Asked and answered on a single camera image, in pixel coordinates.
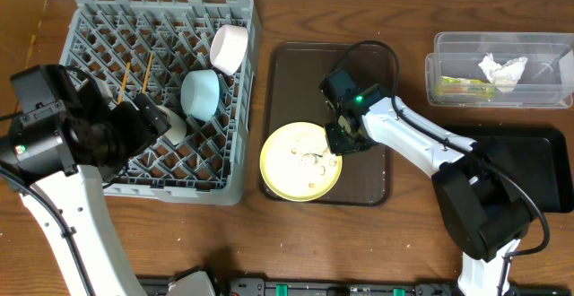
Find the yellow plate with scraps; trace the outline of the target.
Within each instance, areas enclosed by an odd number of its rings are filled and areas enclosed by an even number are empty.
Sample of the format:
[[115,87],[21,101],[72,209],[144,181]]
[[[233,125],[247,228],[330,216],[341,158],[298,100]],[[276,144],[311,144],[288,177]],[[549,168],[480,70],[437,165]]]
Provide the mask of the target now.
[[265,140],[259,169],[265,184],[279,197],[308,202],[335,186],[343,158],[331,152],[322,126],[293,122],[279,127]]

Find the pink bowl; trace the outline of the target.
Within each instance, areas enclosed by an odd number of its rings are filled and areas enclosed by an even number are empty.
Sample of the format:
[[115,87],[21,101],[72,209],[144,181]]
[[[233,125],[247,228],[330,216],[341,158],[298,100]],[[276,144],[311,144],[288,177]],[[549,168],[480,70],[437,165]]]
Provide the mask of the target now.
[[210,47],[210,62],[224,74],[233,75],[239,70],[247,47],[248,30],[245,27],[222,25]]

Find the wooden chopstick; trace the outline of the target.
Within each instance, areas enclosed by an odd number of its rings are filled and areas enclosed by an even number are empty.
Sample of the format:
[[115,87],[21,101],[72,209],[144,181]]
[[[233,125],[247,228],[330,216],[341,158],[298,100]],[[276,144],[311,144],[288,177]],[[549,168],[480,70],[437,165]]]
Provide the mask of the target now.
[[124,76],[122,79],[122,83],[121,83],[121,87],[120,87],[120,91],[117,97],[117,104],[120,104],[123,101],[124,98],[124,93],[126,90],[126,85],[127,85],[127,81],[129,79],[129,73],[130,73],[130,69],[131,69],[131,62],[127,62],[126,64],[126,70],[124,72]]
[[147,93],[148,83],[149,83],[149,79],[150,79],[150,75],[151,75],[153,57],[154,57],[154,53],[151,52],[149,55],[148,64],[147,64],[145,74],[144,74],[142,93]]

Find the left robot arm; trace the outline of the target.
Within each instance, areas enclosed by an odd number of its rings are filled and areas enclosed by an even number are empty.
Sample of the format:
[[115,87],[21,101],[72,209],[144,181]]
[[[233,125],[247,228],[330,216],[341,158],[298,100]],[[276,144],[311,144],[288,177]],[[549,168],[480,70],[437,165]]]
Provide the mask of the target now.
[[73,295],[145,295],[110,219],[104,182],[169,125],[144,94],[111,109],[95,82],[12,81],[22,105],[1,173],[43,230]]

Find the green orange snack wrapper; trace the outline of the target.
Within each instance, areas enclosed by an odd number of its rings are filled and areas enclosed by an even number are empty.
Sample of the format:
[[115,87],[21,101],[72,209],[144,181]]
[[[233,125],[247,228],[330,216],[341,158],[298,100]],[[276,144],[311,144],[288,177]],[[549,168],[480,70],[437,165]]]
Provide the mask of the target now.
[[491,99],[495,96],[495,89],[479,79],[442,76],[436,85],[435,93],[438,96],[467,96]]

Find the pale green cup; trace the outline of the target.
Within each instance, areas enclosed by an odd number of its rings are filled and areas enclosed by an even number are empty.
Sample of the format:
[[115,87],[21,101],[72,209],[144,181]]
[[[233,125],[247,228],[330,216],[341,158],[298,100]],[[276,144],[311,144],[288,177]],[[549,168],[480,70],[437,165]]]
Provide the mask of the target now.
[[158,105],[157,108],[170,123],[170,129],[164,134],[164,136],[172,145],[180,144],[187,135],[186,123],[180,116],[165,106]]

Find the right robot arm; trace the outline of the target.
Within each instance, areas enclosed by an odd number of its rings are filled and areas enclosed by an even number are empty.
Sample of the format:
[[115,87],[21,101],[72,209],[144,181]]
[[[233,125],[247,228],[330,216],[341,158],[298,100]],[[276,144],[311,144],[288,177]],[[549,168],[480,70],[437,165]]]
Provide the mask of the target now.
[[324,85],[335,121],[325,126],[332,153],[384,144],[431,179],[442,220],[463,252],[457,287],[464,295],[505,295],[515,257],[542,251],[548,222],[513,173],[498,142],[477,143],[423,118],[375,84]]

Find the light blue bowl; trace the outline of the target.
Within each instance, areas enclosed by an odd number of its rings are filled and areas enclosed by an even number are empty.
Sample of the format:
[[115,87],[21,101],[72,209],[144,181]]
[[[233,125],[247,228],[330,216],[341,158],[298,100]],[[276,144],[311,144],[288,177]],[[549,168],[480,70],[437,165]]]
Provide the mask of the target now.
[[219,80],[214,70],[197,70],[186,75],[180,90],[180,103],[186,115],[209,121],[217,110],[219,98]]

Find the white tissue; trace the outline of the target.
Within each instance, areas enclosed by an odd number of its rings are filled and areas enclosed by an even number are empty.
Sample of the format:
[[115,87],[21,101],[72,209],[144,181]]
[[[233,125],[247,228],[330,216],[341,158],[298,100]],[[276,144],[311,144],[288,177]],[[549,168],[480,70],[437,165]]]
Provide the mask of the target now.
[[493,84],[498,91],[511,92],[515,90],[521,79],[527,62],[527,57],[518,57],[501,65],[495,62],[492,53],[487,53],[478,66],[483,71],[487,81]]

